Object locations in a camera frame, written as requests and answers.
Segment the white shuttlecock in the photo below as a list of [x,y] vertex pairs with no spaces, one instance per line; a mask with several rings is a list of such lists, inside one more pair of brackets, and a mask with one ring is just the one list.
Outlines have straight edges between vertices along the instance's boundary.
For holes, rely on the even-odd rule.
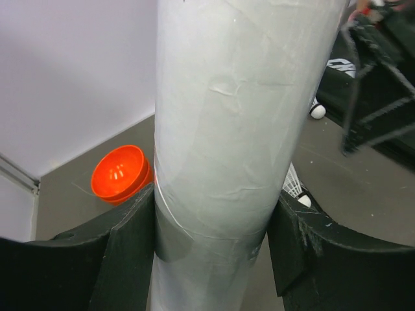
[[309,114],[313,119],[316,119],[316,120],[320,120],[324,118],[326,115],[325,107],[321,103],[319,103],[316,97],[314,98],[311,104]]
[[294,165],[291,163],[285,176],[283,190],[306,207],[312,206],[312,201],[300,182]]

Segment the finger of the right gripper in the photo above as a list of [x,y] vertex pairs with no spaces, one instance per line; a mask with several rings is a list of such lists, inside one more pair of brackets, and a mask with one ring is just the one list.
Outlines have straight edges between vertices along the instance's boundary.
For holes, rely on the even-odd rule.
[[358,15],[342,35],[356,66],[341,145],[352,154],[414,130],[414,24],[401,12]]

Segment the white shuttlecock tube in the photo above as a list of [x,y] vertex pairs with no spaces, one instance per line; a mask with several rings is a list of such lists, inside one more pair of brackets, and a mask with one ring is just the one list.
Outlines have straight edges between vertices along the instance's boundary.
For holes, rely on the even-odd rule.
[[347,1],[160,1],[152,310],[238,310]]

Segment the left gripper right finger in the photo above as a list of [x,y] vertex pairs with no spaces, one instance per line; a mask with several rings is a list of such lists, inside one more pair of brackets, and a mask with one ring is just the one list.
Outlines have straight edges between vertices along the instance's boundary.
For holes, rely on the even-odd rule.
[[358,233],[286,192],[267,230],[285,310],[413,310],[414,248]]

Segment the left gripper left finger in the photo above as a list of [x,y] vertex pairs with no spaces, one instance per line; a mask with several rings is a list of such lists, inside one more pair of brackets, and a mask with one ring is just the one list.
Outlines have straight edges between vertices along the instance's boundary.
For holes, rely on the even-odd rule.
[[1,240],[2,310],[144,310],[154,187],[50,240]]

